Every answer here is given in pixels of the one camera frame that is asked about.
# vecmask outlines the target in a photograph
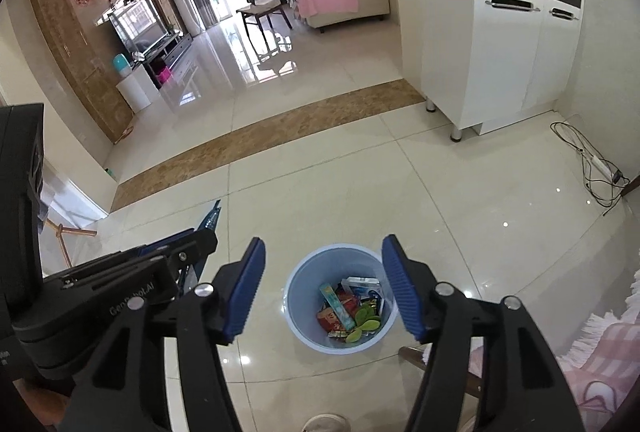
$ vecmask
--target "tv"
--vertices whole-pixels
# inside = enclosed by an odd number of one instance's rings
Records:
[[[144,56],[169,35],[151,0],[140,0],[109,14],[113,27],[126,49]]]

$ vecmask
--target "tv stand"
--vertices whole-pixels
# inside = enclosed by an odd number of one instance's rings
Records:
[[[189,33],[184,36],[180,34],[172,34],[160,40],[149,53],[143,62],[146,71],[160,89],[162,84],[158,81],[158,73],[166,66],[173,68],[180,57],[191,47],[193,38]]]

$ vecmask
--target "wooden chair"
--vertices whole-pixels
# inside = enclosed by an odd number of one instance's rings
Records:
[[[60,244],[60,250],[62,251],[62,256],[65,259],[66,266],[71,269],[73,268],[73,264],[71,264],[71,258],[69,256],[68,251],[66,250],[65,240],[63,235],[68,233],[70,235],[85,235],[86,237],[95,237],[98,235],[97,231],[92,229],[78,229],[76,227],[66,227],[62,224],[56,224],[51,219],[47,219],[45,224],[49,226],[56,232],[56,238],[58,239],[58,243]]]
[[[264,36],[264,30],[262,28],[262,24],[260,23],[260,18],[266,16],[267,21],[269,22],[269,26],[273,29],[273,24],[271,23],[271,17],[269,16],[272,13],[281,14],[284,17],[284,21],[287,23],[289,29],[292,29],[291,23],[287,18],[287,15],[284,12],[282,7],[281,0],[249,0],[250,4],[245,7],[239,8],[236,12],[240,13],[242,16],[242,23],[244,24],[244,30],[246,31],[246,35],[249,36],[249,27],[247,26],[247,18],[254,17],[254,22],[249,22],[251,24],[257,25],[260,33],[262,33],[262,37],[264,38],[264,42],[267,42],[267,38]]]

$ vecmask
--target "cabinet handle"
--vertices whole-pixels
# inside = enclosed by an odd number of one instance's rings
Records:
[[[540,12],[539,7],[533,7],[532,2],[524,0],[487,0],[484,2],[494,9],[511,9],[514,11]]]
[[[551,9],[551,11],[549,11],[549,13],[551,13],[551,16],[554,16],[556,18],[562,18],[562,20],[579,20],[580,18],[578,18],[577,16],[575,16],[573,13],[569,12],[569,11],[565,11],[564,9],[558,9],[558,8],[553,8]]]

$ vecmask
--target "wooden wall panel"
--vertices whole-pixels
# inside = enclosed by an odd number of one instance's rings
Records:
[[[169,0],[154,2],[167,23],[179,25]],[[111,59],[99,55],[100,46],[108,46],[110,41],[101,44],[94,39],[92,44],[68,0],[31,0],[31,5],[69,85],[100,129],[116,142],[129,126],[133,113],[116,88],[120,77]]]

